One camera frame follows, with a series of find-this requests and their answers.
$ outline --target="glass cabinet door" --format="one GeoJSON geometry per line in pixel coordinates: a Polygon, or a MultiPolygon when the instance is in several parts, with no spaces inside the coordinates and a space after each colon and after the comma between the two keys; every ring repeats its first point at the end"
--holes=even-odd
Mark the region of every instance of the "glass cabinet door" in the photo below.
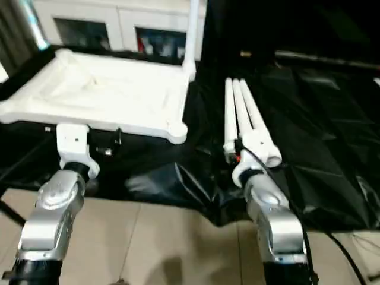
{"type": "Polygon", "coordinates": [[[124,49],[116,8],[35,0],[34,7],[53,44],[94,49],[124,49]]]}

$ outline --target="white rod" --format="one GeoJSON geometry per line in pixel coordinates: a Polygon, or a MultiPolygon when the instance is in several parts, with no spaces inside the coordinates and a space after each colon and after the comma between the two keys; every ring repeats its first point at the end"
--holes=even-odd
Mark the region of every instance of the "white rod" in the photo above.
{"type": "Polygon", "coordinates": [[[245,107],[242,90],[240,89],[240,82],[238,79],[232,81],[233,95],[235,97],[237,121],[239,123],[240,136],[249,132],[252,127],[249,121],[247,109],[245,107]]]}
{"type": "Polygon", "coordinates": [[[235,102],[233,99],[233,89],[231,78],[226,79],[226,99],[224,118],[224,143],[227,144],[238,138],[238,126],[236,125],[235,102]]]}
{"type": "Polygon", "coordinates": [[[240,87],[242,89],[244,101],[254,129],[262,129],[267,131],[269,134],[267,126],[265,125],[265,122],[260,114],[259,108],[256,105],[255,99],[253,98],[251,91],[249,91],[249,87],[244,79],[240,80],[240,87]]]}
{"type": "Polygon", "coordinates": [[[193,62],[195,59],[195,43],[197,41],[197,24],[198,24],[199,9],[200,9],[200,0],[191,0],[188,31],[186,34],[184,62],[193,62]]]}

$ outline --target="white mounting bracket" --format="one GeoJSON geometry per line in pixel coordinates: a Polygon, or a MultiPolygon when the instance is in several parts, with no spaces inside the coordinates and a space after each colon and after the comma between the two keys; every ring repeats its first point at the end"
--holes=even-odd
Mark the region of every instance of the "white mounting bracket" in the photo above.
{"type": "Polygon", "coordinates": [[[79,162],[90,168],[88,177],[94,179],[100,168],[90,156],[90,147],[87,144],[89,130],[86,125],[59,123],[56,128],[57,149],[61,157],[59,166],[62,169],[68,162],[79,162]]]}

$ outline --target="curtain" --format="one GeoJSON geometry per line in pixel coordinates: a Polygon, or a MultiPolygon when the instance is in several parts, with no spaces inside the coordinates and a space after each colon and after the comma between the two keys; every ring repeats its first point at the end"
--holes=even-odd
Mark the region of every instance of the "curtain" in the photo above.
{"type": "Polygon", "coordinates": [[[0,0],[0,62],[9,76],[38,51],[21,0],[0,0]]]}

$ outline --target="white pole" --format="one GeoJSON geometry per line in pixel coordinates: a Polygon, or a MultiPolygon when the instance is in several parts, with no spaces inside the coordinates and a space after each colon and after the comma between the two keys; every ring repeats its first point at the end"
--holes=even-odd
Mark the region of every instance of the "white pole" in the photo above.
{"type": "Polygon", "coordinates": [[[251,122],[254,126],[254,129],[262,129],[268,132],[267,126],[265,125],[265,122],[262,119],[259,108],[256,105],[255,99],[253,98],[252,93],[249,90],[248,85],[244,79],[240,80],[240,87],[242,89],[244,101],[247,106],[249,117],[251,118],[251,122]]]}
{"type": "Polygon", "coordinates": [[[245,107],[242,90],[240,89],[240,82],[238,79],[232,81],[233,95],[235,97],[237,121],[239,122],[240,136],[249,132],[252,127],[249,121],[247,109],[245,107]]]}
{"type": "Polygon", "coordinates": [[[200,0],[191,0],[188,31],[186,34],[185,59],[184,64],[194,64],[195,59],[195,43],[197,41],[197,23],[198,11],[200,8],[200,0]]]}
{"type": "Polygon", "coordinates": [[[224,118],[224,144],[238,138],[238,126],[236,125],[235,102],[233,99],[233,89],[231,78],[226,79],[226,99],[224,118]]]}
{"type": "Polygon", "coordinates": [[[253,98],[251,91],[249,91],[248,85],[244,79],[240,80],[240,87],[242,89],[244,101],[245,101],[247,110],[249,112],[249,116],[251,118],[251,122],[252,122],[252,125],[254,126],[254,129],[265,132],[270,142],[270,144],[267,146],[269,155],[265,164],[268,167],[276,167],[282,161],[280,150],[274,145],[273,140],[271,138],[271,134],[269,133],[269,130],[267,129],[267,126],[260,114],[259,108],[256,105],[255,99],[253,98]]]}

